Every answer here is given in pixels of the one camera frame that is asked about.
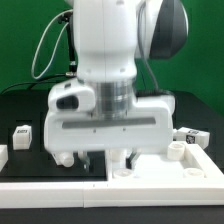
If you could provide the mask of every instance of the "black surface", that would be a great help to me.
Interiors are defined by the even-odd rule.
[[[45,150],[44,121],[48,111],[47,91],[12,91],[0,95],[0,144],[8,145],[9,160],[0,172],[0,182],[102,181],[106,180],[103,152],[88,153],[91,161],[87,173],[75,154],[71,168],[57,166]],[[17,126],[32,126],[29,150],[14,151],[12,136]]]
[[[210,131],[210,146],[206,151],[220,168],[224,168],[224,153],[222,152],[224,119],[190,93],[176,92],[176,96],[177,107],[174,114],[174,125],[177,128],[185,126]],[[11,138],[6,137],[4,133],[11,135],[14,132],[15,125],[23,124],[25,118],[26,122],[35,126],[33,145],[42,145],[40,136],[43,134],[42,121],[44,121],[47,112],[46,102],[47,92],[45,91],[15,91],[0,96],[1,144],[9,143],[11,145]],[[35,150],[33,145],[30,154]],[[22,153],[24,152],[19,152],[18,157],[23,160]],[[41,153],[43,153],[43,161],[47,161],[48,156],[44,151],[41,151]],[[221,224],[223,220],[224,206],[0,210],[0,224]]]

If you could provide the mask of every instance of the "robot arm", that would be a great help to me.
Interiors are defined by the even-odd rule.
[[[135,95],[135,55],[140,42],[144,59],[169,58],[180,49],[187,36],[180,1],[67,2],[73,5],[77,79],[51,90],[45,148],[65,166],[64,153],[73,161],[72,153],[78,151],[143,147],[161,153],[173,140],[175,100]],[[142,23],[138,10],[143,12]]]

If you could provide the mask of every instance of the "white base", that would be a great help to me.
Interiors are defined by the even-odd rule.
[[[198,145],[186,145],[182,161],[141,155],[128,179],[113,178],[123,164],[111,161],[109,152],[106,167],[105,182],[2,183],[0,208],[224,205],[224,176]],[[205,178],[184,178],[189,167]]]

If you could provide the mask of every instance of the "green backdrop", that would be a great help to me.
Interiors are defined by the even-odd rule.
[[[182,2],[190,23],[187,44],[171,60],[150,63],[161,88],[192,92],[224,115],[224,1]],[[31,63],[42,32],[56,14],[69,7],[63,0],[1,0],[0,4],[2,90],[14,83],[32,81]],[[40,54],[37,72],[48,62],[60,28],[61,26],[55,25],[50,30]],[[68,55],[64,37],[49,74],[65,72],[67,67]],[[143,88],[140,75],[137,84],[138,88]]]

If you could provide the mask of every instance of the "hole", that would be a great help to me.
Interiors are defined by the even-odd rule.
[[[68,88],[71,88],[71,83],[67,83],[67,84],[65,84],[65,87],[64,87],[65,89],[68,89]]]

